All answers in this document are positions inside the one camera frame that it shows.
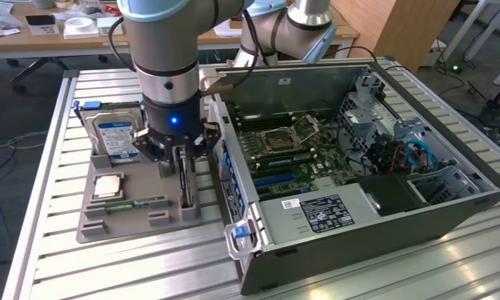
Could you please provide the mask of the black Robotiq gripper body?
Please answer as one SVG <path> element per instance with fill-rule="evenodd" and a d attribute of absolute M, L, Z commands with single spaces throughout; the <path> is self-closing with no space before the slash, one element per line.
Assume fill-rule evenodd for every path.
<path fill-rule="evenodd" d="M 162 103 L 143 96 L 152 137 L 160 143 L 171 137 L 172 143 L 195 141 L 204 132 L 200 94 L 180 103 Z"/>

